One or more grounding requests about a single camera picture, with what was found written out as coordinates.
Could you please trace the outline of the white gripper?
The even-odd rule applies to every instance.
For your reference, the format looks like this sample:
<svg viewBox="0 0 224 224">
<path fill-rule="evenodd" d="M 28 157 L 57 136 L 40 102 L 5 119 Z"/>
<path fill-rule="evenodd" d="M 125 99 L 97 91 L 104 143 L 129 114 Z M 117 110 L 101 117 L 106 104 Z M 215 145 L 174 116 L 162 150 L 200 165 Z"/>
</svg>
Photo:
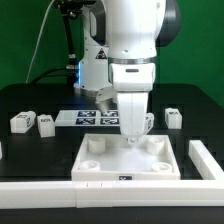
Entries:
<svg viewBox="0 0 224 224">
<path fill-rule="evenodd" d="M 148 94 L 153 89 L 156 66 L 147 64 L 115 64 L 109 66 L 113 89 L 117 94 L 117 107 L 121 134 L 135 144 L 145 134 Z"/>
</svg>

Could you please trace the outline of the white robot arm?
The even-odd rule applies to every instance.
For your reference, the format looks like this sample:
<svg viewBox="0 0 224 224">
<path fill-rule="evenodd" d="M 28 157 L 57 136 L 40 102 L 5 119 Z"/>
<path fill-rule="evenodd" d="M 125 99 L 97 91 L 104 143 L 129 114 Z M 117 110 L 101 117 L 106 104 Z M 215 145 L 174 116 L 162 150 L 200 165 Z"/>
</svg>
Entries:
<svg viewBox="0 0 224 224">
<path fill-rule="evenodd" d="M 153 127 L 147 106 L 156 49 L 180 31 L 177 0 L 93 0 L 82 15 L 84 57 L 74 91 L 94 97 L 103 113 L 115 102 L 121 135 L 134 143 Z"/>
</svg>

